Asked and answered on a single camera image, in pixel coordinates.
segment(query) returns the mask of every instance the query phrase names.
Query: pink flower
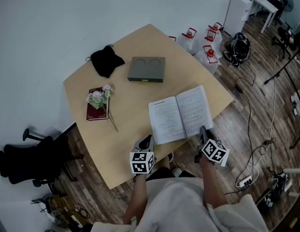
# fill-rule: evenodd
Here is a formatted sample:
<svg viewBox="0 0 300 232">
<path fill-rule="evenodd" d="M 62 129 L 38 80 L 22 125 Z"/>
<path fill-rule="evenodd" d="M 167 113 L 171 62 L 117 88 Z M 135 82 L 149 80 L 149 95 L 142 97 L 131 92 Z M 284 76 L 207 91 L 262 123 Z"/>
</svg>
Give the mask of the pink flower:
<svg viewBox="0 0 300 232">
<path fill-rule="evenodd" d="M 96 97 L 96 98 L 101 99 L 102 98 L 102 93 L 99 92 L 99 91 L 94 91 L 93 94 L 92 94 L 92 97 Z"/>
<path fill-rule="evenodd" d="M 87 99 L 86 99 L 87 103 L 90 103 L 91 97 L 92 97 L 92 93 L 88 94 Z"/>
<path fill-rule="evenodd" d="M 110 90 L 110 91 L 113 91 L 113 88 L 110 86 L 110 85 L 105 85 L 104 87 L 103 87 L 103 91 L 105 91 L 105 90 Z"/>
</svg>

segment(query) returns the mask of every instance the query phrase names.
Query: black pouch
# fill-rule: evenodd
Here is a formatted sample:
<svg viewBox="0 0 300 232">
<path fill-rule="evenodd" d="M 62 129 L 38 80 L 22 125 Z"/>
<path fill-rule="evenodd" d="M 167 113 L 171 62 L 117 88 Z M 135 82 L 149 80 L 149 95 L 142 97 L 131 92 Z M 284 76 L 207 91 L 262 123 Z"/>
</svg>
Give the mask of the black pouch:
<svg viewBox="0 0 300 232">
<path fill-rule="evenodd" d="M 109 78 L 114 69 L 125 64 L 122 58 L 117 56 L 111 48 L 113 45 L 107 45 L 103 50 L 94 52 L 86 61 L 92 61 L 92 64 L 100 76 Z"/>
</svg>

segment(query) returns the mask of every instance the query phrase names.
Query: red book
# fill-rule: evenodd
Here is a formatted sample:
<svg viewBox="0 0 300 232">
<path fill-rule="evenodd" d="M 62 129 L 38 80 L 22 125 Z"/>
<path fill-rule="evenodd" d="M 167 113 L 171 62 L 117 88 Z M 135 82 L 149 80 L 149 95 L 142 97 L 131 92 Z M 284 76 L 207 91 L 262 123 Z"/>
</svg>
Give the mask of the red book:
<svg viewBox="0 0 300 232">
<path fill-rule="evenodd" d="M 93 88 L 89 90 L 89 94 L 93 93 L 94 91 L 102 92 L 103 87 Z M 109 99 L 107 102 L 106 111 L 109 110 Z M 99 119 L 108 119 L 108 114 L 105 113 L 103 108 L 95 109 L 90 103 L 88 103 L 87 107 L 87 120 L 99 120 Z"/>
</svg>

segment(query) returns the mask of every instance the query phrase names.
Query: slipper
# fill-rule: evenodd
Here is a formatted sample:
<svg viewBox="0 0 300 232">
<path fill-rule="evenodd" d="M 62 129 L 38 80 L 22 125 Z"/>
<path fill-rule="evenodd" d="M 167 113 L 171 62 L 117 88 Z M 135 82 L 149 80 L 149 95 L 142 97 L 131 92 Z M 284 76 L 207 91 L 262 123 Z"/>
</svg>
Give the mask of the slipper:
<svg viewBox="0 0 300 232">
<path fill-rule="evenodd" d="M 168 156 L 168 162 L 171 162 L 174 159 L 174 152 L 167 155 Z"/>
<path fill-rule="evenodd" d="M 180 174 L 182 173 L 182 170 L 180 168 L 175 168 L 173 170 L 173 175 L 176 177 L 176 178 L 179 178 Z"/>
</svg>

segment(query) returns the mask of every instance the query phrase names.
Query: white sleeve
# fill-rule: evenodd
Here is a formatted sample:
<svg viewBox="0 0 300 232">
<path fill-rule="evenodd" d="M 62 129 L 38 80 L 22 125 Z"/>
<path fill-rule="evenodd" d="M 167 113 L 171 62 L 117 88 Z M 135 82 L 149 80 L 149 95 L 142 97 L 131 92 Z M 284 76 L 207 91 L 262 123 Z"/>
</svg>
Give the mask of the white sleeve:
<svg viewBox="0 0 300 232">
<path fill-rule="evenodd" d="M 243 196 L 237 204 L 225 204 L 215 209 L 210 207 L 209 212 L 213 221 L 220 223 L 217 224 L 219 228 L 222 226 L 230 232 L 269 231 L 252 196 L 249 194 Z"/>
<path fill-rule="evenodd" d="M 95 222 L 91 232 L 129 232 L 131 225 L 116 225 L 110 223 Z"/>
</svg>

